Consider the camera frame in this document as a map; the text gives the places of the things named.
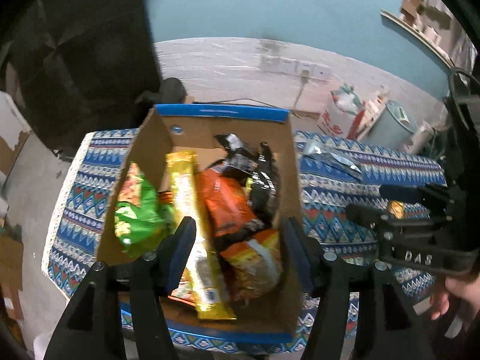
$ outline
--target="human hand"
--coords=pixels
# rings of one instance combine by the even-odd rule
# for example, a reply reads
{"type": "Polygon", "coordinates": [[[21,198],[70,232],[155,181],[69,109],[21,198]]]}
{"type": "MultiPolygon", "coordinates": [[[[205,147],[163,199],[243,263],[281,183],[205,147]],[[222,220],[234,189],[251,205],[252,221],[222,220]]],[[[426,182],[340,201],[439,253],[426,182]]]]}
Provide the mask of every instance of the human hand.
{"type": "Polygon", "coordinates": [[[435,289],[430,297],[431,319],[436,320],[444,315],[450,307],[448,297],[455,295],[466,302],[466,312],[462,313],[464,327],[468,327],[480,310],[480,276],[438,278],[435,289]]]}

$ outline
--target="table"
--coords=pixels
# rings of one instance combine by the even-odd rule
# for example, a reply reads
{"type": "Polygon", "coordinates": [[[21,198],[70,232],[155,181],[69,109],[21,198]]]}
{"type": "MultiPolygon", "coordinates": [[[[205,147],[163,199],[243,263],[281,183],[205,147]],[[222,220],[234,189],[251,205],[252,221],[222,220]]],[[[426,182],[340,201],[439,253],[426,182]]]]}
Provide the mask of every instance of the table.
{"type": "MultiPolygon", "coordinates": [[[[42,258],[42,271],[67,298],[72,296],[95,261],[107,199],[119,177],[135,133],[136,130],[114,130],[87,134],[69,169],[52,214],[42,258]],[[95,217],[85,217],[83,212],[92,205],[95,206],[95,217]]],[[[375,252],[377,242],[370,229],[346,220],[344,208],[348,203],[359,202],[385,208],[388,201],[379,196],[380,184],[410,186],[445,183],[440,166],[427,158],[304,131],[294,132],[294,141],[297,145],[305,233],[323,244],[326,251],[334,251],[350,263],[365,264],[365,255],[375,252]],[[363,163],[363,183],[324,163],[302,157],[301,150],[312,137],[349,152],[363,163]]],[[[427,210],[419,204],[407,204],[406,212],[409,218],[428,215],[427,210]]],[[[412,299],[412,304],[428,295],[435,280],[426,272],[410,268],[394,266],[392,271],[412,299]]],[[[172,328],[169,331],[175,343],[204,350],[252,355],[298,351],[307,343],[319,302],[319,299],[304,294],[302,312],[298,316],[291,343],[248,344],[209,337],[201,332],[172,328]]],[[[352,293],[347,337],[356,333],[358,305],[358,293],[352,293]]],[[[122,304],[121,318],[125,328],[133,328],[128,305],[122,304]]]]}

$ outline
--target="long yellow package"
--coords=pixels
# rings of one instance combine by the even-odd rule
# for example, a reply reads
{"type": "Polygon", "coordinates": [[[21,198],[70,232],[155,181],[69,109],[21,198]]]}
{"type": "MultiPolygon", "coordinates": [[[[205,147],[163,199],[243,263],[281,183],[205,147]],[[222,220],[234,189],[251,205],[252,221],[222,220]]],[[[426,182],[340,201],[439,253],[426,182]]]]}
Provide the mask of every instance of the long yellow package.
{"type": "Polygon", "coordinates": [[[228,304],[228,295],[217,254],[210,240],[210,224],[203,199],[195,187],[195,151],[180,151],[166,155],[173,195],[173,216],[178,226],[184,216],[191,216],[197,226],[195,243],[186,269],[191,278],[195,309],[199,319],[236,319],[228,304]]]}

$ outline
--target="black snack bag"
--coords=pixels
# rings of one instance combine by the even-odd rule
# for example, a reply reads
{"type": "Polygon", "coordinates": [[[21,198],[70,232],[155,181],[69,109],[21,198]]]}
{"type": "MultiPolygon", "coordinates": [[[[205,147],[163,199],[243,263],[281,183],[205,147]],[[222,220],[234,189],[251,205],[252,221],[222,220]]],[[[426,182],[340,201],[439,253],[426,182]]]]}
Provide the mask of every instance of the black snack bag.
{"type": "Polygon", "coordinates": [[[224,147],[226,157],[215,161],[209,168],[215,168],[222,176],[235,179],[244,186],[256,168],[255,155],[235,134],[218,134],[215,139],[224,147]]]}
{"type": "Polygon", "coordinates": [[[255,216],[272,227],[272,220],[278,208],[279,177],[272,150],[267,143],[260,143],[257,167],[251,176],[253,182],[249,204],[255,216]]]}

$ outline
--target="shelf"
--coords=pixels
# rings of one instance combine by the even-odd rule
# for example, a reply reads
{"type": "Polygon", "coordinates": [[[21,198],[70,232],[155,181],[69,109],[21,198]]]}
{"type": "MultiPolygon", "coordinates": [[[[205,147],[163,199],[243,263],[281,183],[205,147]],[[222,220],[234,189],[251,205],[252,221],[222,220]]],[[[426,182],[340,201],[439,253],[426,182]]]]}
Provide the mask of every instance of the shelf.
{"type": "Polygon", "coordinates": [[[392,15],[391,13],[384,11],[383,9],[380,10],[380,14],[383,17],[386,17],[387,19],[392,20],[394,23],[398,24],[400,27],[402,27],[405,31],[408,31],[411,33],[414,37],[416,37],[420,42],[422,42],[425,46],[427,46],[437,57],[441,59],[443,63],[445,63],[448,68],[453,68],[454,64],[449,58],[445,58],[442,54],[438,52],[436,49],[435,45],[431,43],[427,38],[423,36],[423,34],[420,31],[414,30],[410,25],[405,23],[403,20],[400,20],[397,16],[392,15]]]}

